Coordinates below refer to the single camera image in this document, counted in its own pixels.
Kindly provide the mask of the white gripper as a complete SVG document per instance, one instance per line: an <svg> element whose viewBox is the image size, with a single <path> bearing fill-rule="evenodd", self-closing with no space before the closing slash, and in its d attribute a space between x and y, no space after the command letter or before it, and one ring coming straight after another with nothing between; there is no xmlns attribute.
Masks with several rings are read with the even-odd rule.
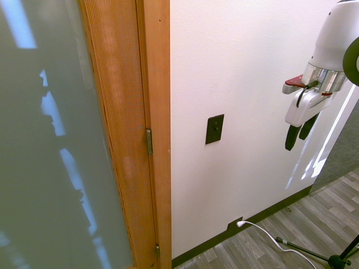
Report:
<svg viewBox="0 0 359 269"><path fill-rule="evenodd" d="M288 151L293 149L298 135L301 140L308 137L319 116L318 113L332 102L331 94L324 95L320 92L308 91L303 93L297 106L300 94L299 92L295 95L285 117L285 121L290 124L285 141L285 149Z"/></svg>

